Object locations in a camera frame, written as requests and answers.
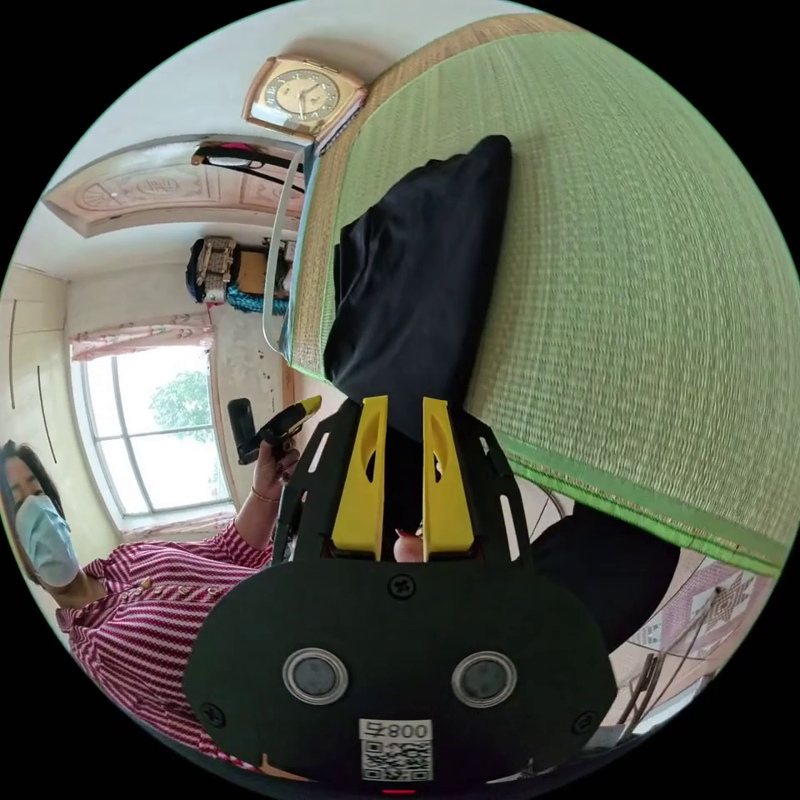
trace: pink curtain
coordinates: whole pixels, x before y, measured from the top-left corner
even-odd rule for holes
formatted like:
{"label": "pink curtain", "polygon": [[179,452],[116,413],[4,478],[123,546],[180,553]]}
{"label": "pink curtain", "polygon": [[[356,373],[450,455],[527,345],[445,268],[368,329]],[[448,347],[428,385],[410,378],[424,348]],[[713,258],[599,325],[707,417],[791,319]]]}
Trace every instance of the pink curtain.
{"label": "pink curtain", "polygon": [[72,339],[72,360],[92,361],[102,356],[140,353],[151,348],[210,348],[213,341],[214,330],[208,311],[180,314],[79,333]]}
{"label": "pink curtain", "polygon": [[233,521],[234,516],[233,512],[211,514],[207,517],[170,522],[166,525],[138,527],[131,531],[122,531],[122,535],[126,540],[135,542],[158,540],[185,533],[196,534],[198,539],[205,539],[224,531]]}

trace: red striped shirt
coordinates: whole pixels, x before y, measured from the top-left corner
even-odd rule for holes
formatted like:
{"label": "red striped shirt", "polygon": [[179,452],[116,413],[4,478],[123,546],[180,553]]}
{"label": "red striped shirt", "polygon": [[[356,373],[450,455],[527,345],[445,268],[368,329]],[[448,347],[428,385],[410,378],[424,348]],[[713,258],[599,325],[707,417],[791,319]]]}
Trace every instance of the red striped shirt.
{"label": "red striped shirt", "polygon": [[192,713],[183,674],[194,638],[214,603],[267,567],[273,548],[256,550],[231,524],[202,542],[138,542],[93,561],[87,575],[107,596],[57,612],[72,655],[118,705],[160,733],[240,767]]}

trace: screw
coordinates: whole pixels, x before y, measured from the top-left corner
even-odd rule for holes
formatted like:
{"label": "screw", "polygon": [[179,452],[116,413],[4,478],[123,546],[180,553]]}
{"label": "screw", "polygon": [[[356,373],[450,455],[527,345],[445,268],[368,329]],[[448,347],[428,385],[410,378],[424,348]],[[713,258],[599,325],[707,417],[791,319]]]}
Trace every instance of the screw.
{"label": "screw", "polygon": [[212,702],[205,702],[200,707],[200,713],[213,728],[225,727],[225,715]]}
{"label": "screw", "polygon": [[409,575],[395,575],[389,581],[389,594],[396,600],[408,600],[417,591],[417,584]]}
{"label": "screw", "polygon": [[572,732],[576,736],[582,736],[587,731],[594,727],[598,715],[594,711],[584,711],[579,715],[575,722],[572,723]]}

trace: bracelet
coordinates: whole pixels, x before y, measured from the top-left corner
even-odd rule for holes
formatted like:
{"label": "bracelet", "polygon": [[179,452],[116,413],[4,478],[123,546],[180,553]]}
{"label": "bracelet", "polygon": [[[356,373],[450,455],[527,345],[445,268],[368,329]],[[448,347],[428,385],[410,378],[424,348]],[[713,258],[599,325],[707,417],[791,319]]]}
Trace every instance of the bracelet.
{"label": "bracelet", "polygon": [[252,494],[254,497],[258,498],[258,499],[259,499],[259,500],[260,500],[262,503],[280,503],[280,502],[281,502],[281,501],[280,501],[280,499],[278,499],[278,500],[273,500],[271,497],[264,497],[262,494],[259,494],[259,493],[256,491],[256,488],[255,488],[254,486],[251,486],[251,487],[250,487],[250,493],[251,493],[251,494]]}

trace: blue rope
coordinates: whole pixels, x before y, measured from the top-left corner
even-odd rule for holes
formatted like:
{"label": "blue rope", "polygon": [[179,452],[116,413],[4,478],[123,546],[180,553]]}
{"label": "blue rope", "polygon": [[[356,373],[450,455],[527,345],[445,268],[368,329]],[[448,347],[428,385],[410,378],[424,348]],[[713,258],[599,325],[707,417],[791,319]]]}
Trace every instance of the blue rope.
{"label": "blue rope", "polygon": [[[261,314],[264,311],[264,297],[261,294],[247,294],[239,290],[236,284],[229,284],[227,288],[227,302],[229,305],[246,314]],[[289,310],[289,301],[284,298],[272,299],[272,315],[283,317]]]}

